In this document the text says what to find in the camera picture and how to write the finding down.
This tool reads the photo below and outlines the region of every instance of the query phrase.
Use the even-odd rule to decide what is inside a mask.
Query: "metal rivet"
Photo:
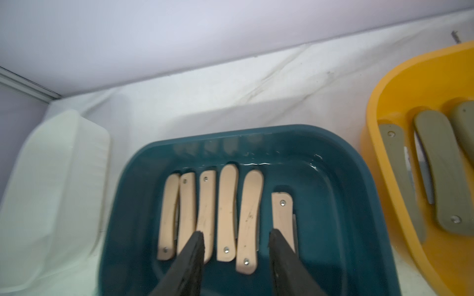
[[[451,221],[452,221],[454,224],[459,224],[459,223],[461,223],[463,220],[461,220],[461,217],[456,216],[456,215],[453,215],[453,216],[451,216]]]

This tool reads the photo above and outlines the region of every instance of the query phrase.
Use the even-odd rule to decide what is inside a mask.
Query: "white marble surface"
[[[52,103],[46,118],[74,108],[109,130],[104,231],[125,163],[149,142],[298,123],[328,129],[358,149],[378,81],[405,60],[454,45],[453,30],[462,41],[473,40],[474,10],[66,98]],[[100,251],[101,243],[86,262],[16,295],[92,295]],[[434,295],[394,256],[403,295]]]

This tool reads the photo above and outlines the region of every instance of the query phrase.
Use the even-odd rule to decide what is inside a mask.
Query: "yellow plastic bowl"
[[[361,135],[362,156],[374,176],[392,245],[442,296],[474,295],[474,238],[448,233],[436,223],[416,159],[412,121],[423,109],[447,115],[457,103],[473,99],[474,42],[423,54],[391,70],[375,87]],[[417,203],[427,229],[423,244],[411,224],[382,142],[378,125],[386,123],[396,124],[405,132]],[[462,158],[474,193],[474,169],[464,154]]]

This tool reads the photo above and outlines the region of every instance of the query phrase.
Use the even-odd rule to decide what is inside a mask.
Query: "bowl rim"
[[[367,111],[365,115],[365,124],[368,129],[371,144],[374,147],[375,157],[377,159],[377,163],[379,165],[380,171],[382,173],[382,178],[387,186],[387,189],[389,192],[391,192],[391,194],[389,194],[390,202],[392,203],[392,206],[395,209],[395,215],[401,226],[404,241],[412,257],[412,260],[417,266],[417,268],[422,271],[422,275],[427,280],[429,285],[432,286],[437,293],[449,296],[455,296],[455,294],[448,288],[448,286],[444,283],[443,279],[440,277],[440,275],[436,272],[436,270],[429,262],[420,242],[418,241],[415,228],[413,227],[413,224],[409,222],[411,221],[411,219],[408,215],[405,203],[403,202],[403,198],[398,188],[395,175],[392,171],[392,166],[390,165],[390,161],[385,151],[382,136],[379,132],[377,123],[377,106],[380,95],[384,91],[385,87],[392,81],[393,78],[398,76],[404,70],[418,63],[422,63],[449,54],[455,54],[472,48],[474,48],[474,41],[469,41],[447,48],[439,49],[430,53],[418,55],[396,66],[379,81],[377,86],[372,91],[372,94],[369,98],[369,102],[367,104]]]

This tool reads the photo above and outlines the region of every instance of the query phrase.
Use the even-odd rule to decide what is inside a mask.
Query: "blue plastic tray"
[[[249,276],[239,274],[235,260],[217,262],[214,252],[204,266],[202,295],[272,294],[268,238],[274,191],[293,197],[300,260],[329,295],[400,295],[367,166],[340,137],[304,125],[167,140],[138,151],[123,171],[110,216],[99,272],[101,295],[147,295],[169,269],[173,260],[156,259],[166,178],[212,168],[219,175],[227,163],[239,169],[237,210],[247,172],[264,174],[258,268]]]

